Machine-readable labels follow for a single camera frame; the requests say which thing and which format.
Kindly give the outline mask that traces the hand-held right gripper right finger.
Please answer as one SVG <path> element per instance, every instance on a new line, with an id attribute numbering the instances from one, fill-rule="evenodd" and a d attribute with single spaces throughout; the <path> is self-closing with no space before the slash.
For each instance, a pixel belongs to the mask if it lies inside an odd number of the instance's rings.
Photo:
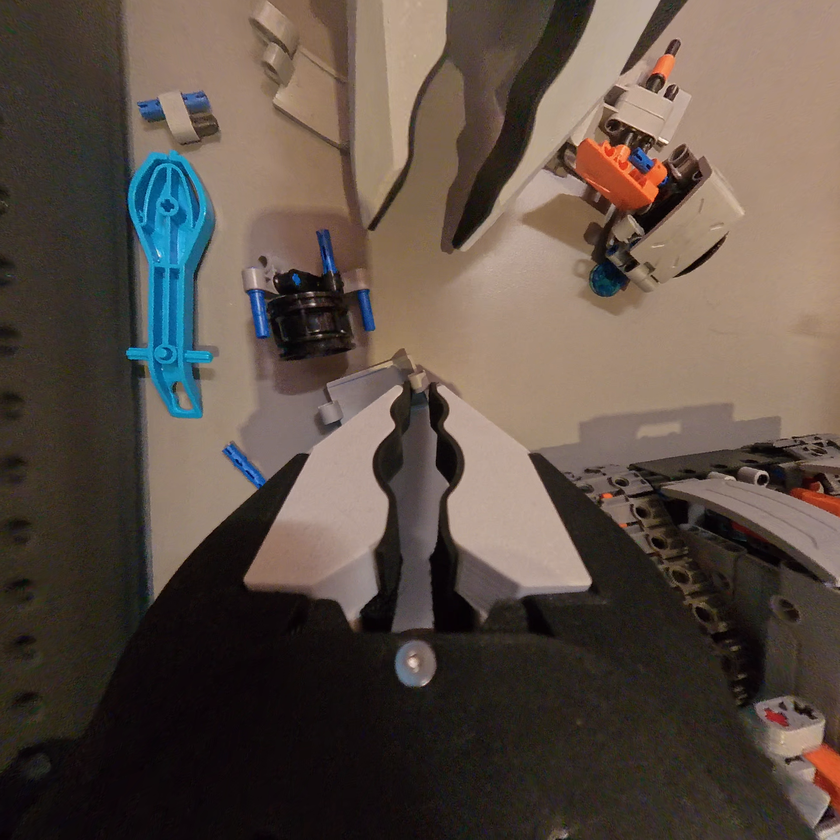
<path id="1" fill-rule="evenodd" d="M 435 596 L 498 602 L 588 590 L 592 578 L 529 451 L 443 385 L 431 386 L 431 424 L 448 484 Z"/>

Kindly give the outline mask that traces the grey orange tracked toy robot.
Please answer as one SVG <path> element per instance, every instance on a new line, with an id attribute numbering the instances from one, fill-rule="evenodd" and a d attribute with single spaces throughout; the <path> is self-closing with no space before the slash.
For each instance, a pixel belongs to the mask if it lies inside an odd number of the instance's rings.
<path id="1" fill-rule="evenodd" d="M 838 838 L 838 456 L 812 434 L 565 473 L 679 594 L 818 838 Z"/>

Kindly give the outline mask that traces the grey curved panel piece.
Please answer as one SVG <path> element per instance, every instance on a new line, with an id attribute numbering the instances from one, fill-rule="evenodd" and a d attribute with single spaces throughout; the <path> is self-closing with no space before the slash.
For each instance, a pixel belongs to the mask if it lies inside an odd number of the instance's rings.
<path id="1" fill-rule="evenodd" d="M 350 147 L 347 80 L 301 44 L 297 27 L 259 1 L 249 22 L 262 42 L 260 65 L 276 85 L 274 107 L 335 148 Z"/>

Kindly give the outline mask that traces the blue plastic pin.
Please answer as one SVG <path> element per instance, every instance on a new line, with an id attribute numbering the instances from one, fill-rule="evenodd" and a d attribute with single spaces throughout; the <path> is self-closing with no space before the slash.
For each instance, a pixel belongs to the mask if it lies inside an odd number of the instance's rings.
<path id="1" fill-rule="evenodd" d="M 265 485 L 266 478 L 262 472 L 234 441 L 231 441 L 223 448 L 223 454 L 237 471 L 255 488 L 261 488 Z"/>

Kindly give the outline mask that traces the black wheel hub assembly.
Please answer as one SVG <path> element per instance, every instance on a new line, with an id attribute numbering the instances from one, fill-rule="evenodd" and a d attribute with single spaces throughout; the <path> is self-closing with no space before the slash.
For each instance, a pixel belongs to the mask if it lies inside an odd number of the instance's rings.
<path id="1" fill-rule="evenodd" d="M 342 276 L 333 253 L 330 231 L 317 231 L 322 273 L 303 269 L 280 271 L 267 257 L 242 270 L 255 336 L 273 339 L 286 361 L 304 361 L 354 348 L 350 297 L 355 296 L 362 326 L 375 330 L 371 285 L 363 269 Z"/>

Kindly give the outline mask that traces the small grey blue pin connector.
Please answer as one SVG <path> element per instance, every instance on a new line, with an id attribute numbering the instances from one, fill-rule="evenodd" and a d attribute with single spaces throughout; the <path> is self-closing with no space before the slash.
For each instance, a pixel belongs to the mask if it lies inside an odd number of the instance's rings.
<path id="1" fill-rule="evenodd" d="M 164 122 L 177 144 L 199 143 L 219 132 L 218 121 L 204 91 L 169 91 L 136 104 L 146 122 Z"/>

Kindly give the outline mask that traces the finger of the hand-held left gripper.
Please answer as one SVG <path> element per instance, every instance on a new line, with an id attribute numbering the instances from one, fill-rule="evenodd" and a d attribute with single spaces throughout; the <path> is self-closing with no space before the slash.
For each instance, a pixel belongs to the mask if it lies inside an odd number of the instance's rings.
<path id="1" fill-rule="evenodd" d="M 656 1 L 452 2 L 465 127 L 443 249 L 467 249 L 659 34 Z"/>
<path id="2" fill-rule="evenodd" d="M 406 179 L 417 104 L 445 57 L 446 1 L 348 3 L 350 156 L 363 226 Z"/>

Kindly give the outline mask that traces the dark grey orange block assembly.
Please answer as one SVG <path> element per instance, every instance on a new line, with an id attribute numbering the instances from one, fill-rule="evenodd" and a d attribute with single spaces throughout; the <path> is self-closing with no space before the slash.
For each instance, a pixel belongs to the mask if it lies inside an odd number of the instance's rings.
<path id="1" fill-rule="evenodd" d="M 660 160 L 641 146 L 586 139 L 577 147 L 575 170 L 616 210 L 604 259 L 589 279 L 602 298 L 631 283 L 654 291 L 690 273 L 745 215 L 726 178 L 684 143 Z"/>

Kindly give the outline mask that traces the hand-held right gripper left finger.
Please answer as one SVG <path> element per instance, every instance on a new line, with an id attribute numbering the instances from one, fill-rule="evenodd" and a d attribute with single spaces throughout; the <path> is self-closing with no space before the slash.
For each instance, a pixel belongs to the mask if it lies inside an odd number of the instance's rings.
<path id="1" fill-rule="evenodd" d="M 374 473 L 376 449 L 396 429 L 394 386 L 309 454 L 247 572 L 257 592 L 369 602 L 379 591 L 375 546 L 389 503 Z"/>

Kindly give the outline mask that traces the blue plastic separator tool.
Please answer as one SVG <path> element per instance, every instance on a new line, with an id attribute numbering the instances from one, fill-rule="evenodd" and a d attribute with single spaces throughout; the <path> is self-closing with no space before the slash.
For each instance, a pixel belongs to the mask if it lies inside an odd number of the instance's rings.
<path id="1" fill-rule="evenodd" d="M 194 283 L 215 226 L 214 208 L 186 157 L 150 154 L 129 185 L 129 213 L 148 263 L 148 344 L 128 348 L 146 363 L 169 414 L 203 416 L 193 366 L 212 352 L 193 347 Z"/>

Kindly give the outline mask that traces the black dimpled mat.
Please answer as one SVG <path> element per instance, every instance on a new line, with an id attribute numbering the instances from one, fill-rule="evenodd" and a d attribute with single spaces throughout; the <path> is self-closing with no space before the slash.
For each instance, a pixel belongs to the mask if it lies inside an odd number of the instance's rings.
<path id="1" fill-rule="evenodd" d="M 2 770 L 87 726 L 145 601 L 122 5 L 1 2 Z"/>

